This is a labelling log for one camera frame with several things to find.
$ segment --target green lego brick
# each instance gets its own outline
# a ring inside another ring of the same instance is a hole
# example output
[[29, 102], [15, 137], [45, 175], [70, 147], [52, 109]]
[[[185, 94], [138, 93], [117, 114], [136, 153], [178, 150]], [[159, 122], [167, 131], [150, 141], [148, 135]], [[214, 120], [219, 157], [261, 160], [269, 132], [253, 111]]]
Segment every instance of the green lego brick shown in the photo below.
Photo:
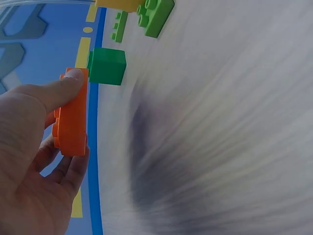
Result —
[[121, 85], [126, 65], [124, 51], [95, 47], [89, 53], [89, 82]]
[[113, 25], [113, 29], [116, 29], [116, 31], [111, 35], [111, 38], [117, 43], [121, 43], [123, 40], [127, 17], [128, 12], [126, 11], [118, 12], [116, 14], [115, 18], [118, 22]]
[[138, 7], [138, 24], [144, 28], [146, 36], [158, 38], [174, 5], [173, 0], [146, 0], [144, 5]]

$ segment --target blue stripe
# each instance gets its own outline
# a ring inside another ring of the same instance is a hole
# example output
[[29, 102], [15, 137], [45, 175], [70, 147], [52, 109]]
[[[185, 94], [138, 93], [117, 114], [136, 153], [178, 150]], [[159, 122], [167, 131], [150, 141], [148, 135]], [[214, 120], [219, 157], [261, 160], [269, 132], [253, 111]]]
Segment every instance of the blue stripe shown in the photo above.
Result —
[[[102, 47], [104, 22], [107, 9], [101, 8], [100, 19], [95, 40], [95, 47]], [[98, 83], [90, 83], [89, 111], [88, 111], [88, 143], [90, 147], [90, 160], [88, 166], [89, 205], [93, 235], [103, 235], [100, 193], [98, 179], [97, 156], [97, 119], [98, 119]]]

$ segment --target hand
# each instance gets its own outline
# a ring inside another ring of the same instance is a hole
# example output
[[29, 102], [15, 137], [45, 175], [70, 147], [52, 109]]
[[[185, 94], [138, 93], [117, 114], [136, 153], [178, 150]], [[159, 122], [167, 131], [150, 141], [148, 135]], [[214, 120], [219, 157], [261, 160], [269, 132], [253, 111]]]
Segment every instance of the hand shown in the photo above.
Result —
[[89, 148], [85, 156], [63, 157], [50, 175], [40, 174], [59, 152], [52, 136], [41, 143], [45, 128], [54, 123], [53, 110], [71, 101], [83, 84], [80, 70], [65, 77], [0, 96], [1, 235], [63, 235], [67, 229]]

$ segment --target yellow stripe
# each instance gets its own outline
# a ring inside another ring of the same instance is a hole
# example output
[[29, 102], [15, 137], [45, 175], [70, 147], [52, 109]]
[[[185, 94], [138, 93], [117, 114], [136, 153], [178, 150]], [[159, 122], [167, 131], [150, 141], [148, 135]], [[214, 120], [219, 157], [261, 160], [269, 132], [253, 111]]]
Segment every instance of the yellow stripe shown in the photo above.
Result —
[[[88, 62], [88, 54], [90, 48], [91, 38], [82, 37], [80, 39], [75, 68], [86, 68]], [[82, 192], [79, 189], [72, 205], [72, 218], [83, 218], [83, 207], [82, 207]]]
[[96, 19], [96, 15], [97, 15], [97, 7], [96, 5], [90, 5], [89, 10], [88, 10], [88, 14], [87, 14], [87, 18], [86, 18], [86, 22], [94, 22]]
[[82, 37], [80, 39], [75, 68], [87, 68], [90, 43], [91, 38]]
[[72, 205], [72, 218], [83, 218], [82, 192], [79, 188]]

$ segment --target toy brick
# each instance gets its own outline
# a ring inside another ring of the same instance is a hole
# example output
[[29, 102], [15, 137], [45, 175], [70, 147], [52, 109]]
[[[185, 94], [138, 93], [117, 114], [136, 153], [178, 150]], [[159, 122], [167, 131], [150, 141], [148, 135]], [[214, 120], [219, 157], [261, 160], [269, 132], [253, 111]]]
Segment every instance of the toy brick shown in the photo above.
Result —
[[56, 118], [52, 126], [54, 146], [64, 156], [84, 156], [86, 152], [86, 103], [88, 69], [80, 69], [84, 83], [79, 94], [70, 103], [54, 111]]
[[145, 0], [95, 0], [95, 5], [127, 12], [136, 12], [138, 6], [144, 2]]
[[117, 43], [121, 43], [123, 41], [127, 17], [128, 12], [126, 11], [118, 12], [116, 14], [115, 18], [118, 22], [113, 25], [113, 29], [116, 29], [116, 31], [111, 35], [111, 38]]
[[89, 54], [89, 82], [121, 85], [126, 69], [122, 50], [95, 47]]
[[138, 24], [144, 28], [146, 36], [158, 38], [174, 5], [173, 0], [146, 0], [138, 7]]

